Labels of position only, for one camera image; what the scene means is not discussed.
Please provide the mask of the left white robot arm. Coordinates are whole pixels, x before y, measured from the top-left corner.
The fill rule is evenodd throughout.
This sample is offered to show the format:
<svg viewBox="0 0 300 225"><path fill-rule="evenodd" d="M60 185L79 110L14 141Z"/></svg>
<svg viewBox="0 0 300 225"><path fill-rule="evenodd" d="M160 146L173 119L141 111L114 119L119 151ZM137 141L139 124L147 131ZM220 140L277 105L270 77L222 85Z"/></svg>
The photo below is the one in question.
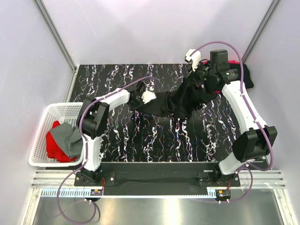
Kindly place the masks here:
<svg viewBox="0 0 300 225"><path fill-rule="evenodd" d="M76 122L83 141L83 162L76 170L77 181L92 186L101 181L100 142L107 128L109 112L124 104L140 107L156 99L153 90L145 90L144 86L143 80L139 79L104 96L84 100Z"/></svg>

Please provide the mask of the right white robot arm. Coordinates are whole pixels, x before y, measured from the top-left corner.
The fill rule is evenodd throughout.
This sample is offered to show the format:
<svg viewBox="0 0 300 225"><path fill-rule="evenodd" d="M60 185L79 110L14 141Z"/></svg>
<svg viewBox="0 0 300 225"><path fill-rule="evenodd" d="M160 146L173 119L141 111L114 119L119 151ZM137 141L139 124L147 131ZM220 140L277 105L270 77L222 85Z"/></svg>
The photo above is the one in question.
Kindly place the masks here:
<svg viewBox="0 0 300 225"><path fill-rule="evenodd" d="M191 65L190 74L203 81L207 92L221 92L240 127L240 136L233 142L232 152L208 175L210 182L223 186L235 178L239 169L271 155L278 132L274 126L267 125L254 107L242 79L244 68L231 67L227 50L211 51L210 60L203 63L200 51L190 49L185 61Z"/></svg>

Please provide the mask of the white plastic basket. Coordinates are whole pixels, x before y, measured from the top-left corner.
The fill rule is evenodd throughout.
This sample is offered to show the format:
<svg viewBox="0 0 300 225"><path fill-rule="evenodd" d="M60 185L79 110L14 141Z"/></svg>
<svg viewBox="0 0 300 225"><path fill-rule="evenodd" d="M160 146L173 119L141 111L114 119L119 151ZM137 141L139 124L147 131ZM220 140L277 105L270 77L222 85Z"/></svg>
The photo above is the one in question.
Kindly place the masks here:
<svg viewBox="0 0 300 225"><path fill-rule="evenodd" d="M82 163L83 155L75 161L61 163L56 159L49 158L46 151L46 134L52 128L55 121L76 125L76 120L82 107L82 102L64 102L50 104L46 107L40 121L33 145L31 147L28 162L36 167L69 167Z"/></svg>

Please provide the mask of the grey t-shirt in basket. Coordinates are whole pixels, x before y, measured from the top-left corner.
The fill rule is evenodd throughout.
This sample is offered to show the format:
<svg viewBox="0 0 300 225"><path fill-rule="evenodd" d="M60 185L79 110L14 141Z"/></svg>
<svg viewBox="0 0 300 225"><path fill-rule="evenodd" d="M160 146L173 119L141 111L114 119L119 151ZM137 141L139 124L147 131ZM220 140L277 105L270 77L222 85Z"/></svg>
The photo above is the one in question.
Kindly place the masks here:
<svg viewBox="0 0 300 225"><path fill-rule="evenodd" d="M79 157L82 153L83 140L79 128L63 123L50 130L54 141L63 153L69 157Z"/></svg>

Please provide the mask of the red t-shirt in basket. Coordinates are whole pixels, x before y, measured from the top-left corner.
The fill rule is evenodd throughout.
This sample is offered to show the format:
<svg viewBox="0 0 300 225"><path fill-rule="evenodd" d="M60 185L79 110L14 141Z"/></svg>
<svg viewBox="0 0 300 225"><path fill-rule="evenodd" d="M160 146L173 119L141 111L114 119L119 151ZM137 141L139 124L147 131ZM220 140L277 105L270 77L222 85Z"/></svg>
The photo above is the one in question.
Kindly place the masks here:
<svg viewBox="0 0 300 225"><path fill-rule="evenodd" d="M76 157L69 158L63 150L57 145L50 131L46 134L46 151L47 156L56 159L60 163L68 163L76 160Z"/></svg>

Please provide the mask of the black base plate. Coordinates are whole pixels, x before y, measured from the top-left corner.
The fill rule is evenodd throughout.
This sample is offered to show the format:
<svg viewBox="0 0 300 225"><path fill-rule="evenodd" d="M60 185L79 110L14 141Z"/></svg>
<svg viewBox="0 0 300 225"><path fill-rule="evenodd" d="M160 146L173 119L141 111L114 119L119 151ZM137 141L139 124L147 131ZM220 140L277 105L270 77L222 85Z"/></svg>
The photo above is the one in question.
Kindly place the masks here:
<svg viewBox="0 0 300 225"><path fill-rule="evenodd" d="M104 162L96 172L77 172L75 186L104 188L106 196L205 195L207 188L239 187L240 179L211 162Z"/></svg>

